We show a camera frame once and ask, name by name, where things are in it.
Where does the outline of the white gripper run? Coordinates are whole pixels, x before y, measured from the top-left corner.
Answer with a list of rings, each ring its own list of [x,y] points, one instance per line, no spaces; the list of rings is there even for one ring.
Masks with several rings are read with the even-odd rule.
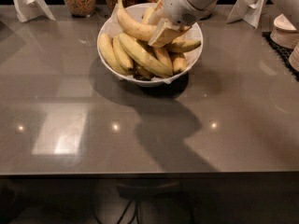
[[[157,25],[149,45],[161,48],[180,36],[184,29],[200,20],[202,10],[217,0],[158,0],[148,24]]]

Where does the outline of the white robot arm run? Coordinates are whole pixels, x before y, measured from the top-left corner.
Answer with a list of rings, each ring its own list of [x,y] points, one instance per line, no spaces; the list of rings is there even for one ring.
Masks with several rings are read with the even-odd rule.
[[[149,40],[152,47],[163,47],[174,38],[182,26],[192,26],[205,17],[208,7],[219,0],[164,0],[156,14],[162,18]],[[278,10],[297,28],[299,0],[271,0]]]

